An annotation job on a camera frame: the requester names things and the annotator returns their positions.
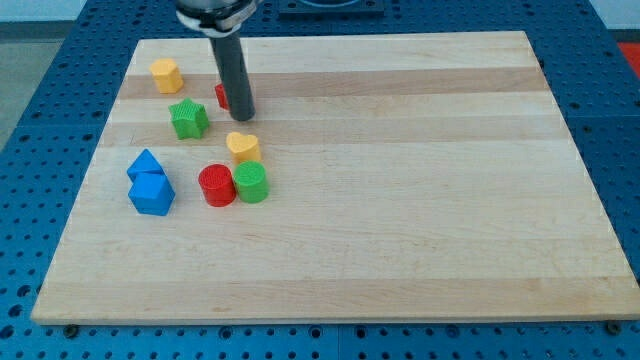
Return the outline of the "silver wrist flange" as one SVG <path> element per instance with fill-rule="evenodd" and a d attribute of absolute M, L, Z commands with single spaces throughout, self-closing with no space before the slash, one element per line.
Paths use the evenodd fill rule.
<path fill-rule="evenodd" d="M 209 38 L 238 31 L 258 9 L 260 0 L 175 0 L 176 16 L 188 29 Z"/>

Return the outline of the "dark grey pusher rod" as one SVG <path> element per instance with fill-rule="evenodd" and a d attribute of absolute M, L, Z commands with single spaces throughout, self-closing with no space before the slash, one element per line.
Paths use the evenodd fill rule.
<path fill-rule="evenodd" d="M 240 37 L 236 32 L 209 39 L 231 117 L 249 121 L 255 116 L 254 99 Z"/>

